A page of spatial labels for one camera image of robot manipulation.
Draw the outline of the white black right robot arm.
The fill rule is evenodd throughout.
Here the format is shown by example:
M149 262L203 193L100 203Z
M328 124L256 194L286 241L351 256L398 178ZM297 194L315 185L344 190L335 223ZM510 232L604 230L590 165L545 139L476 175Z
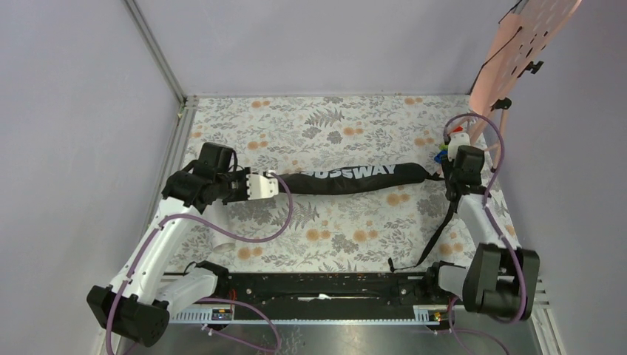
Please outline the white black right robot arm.
M439 263L437 277L424 284L424 295L436 305L455 295L466 311L501 322L527 320L540 257L523 248L498 221L481 180L484 162L484 152L469 145L458 147L454 158L442 161L450 209L469 231L475 253L468 266Z

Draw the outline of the black Crossway racket bag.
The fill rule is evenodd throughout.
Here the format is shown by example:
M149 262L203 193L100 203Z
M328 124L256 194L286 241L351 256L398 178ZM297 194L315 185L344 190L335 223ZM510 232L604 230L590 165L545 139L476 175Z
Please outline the black Crossway racket bag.
M265 261L282 271L422 271L447 212L444 179L417 163L283 175L289 230Z

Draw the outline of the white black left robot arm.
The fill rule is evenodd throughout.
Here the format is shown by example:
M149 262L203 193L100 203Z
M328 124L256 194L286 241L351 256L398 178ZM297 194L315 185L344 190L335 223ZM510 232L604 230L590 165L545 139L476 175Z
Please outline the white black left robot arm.
M219 304L229 294L221 266L202 266L173 283L161 279L170 259L195 223L216 200L245 190L245 173L235 172L237 153L216 143L202 145L198 158L170 175L156 215L137 248L108 286L95 285L87 303L105 330L108 354L117 334L150 347L165 333L171 317L205 297Z

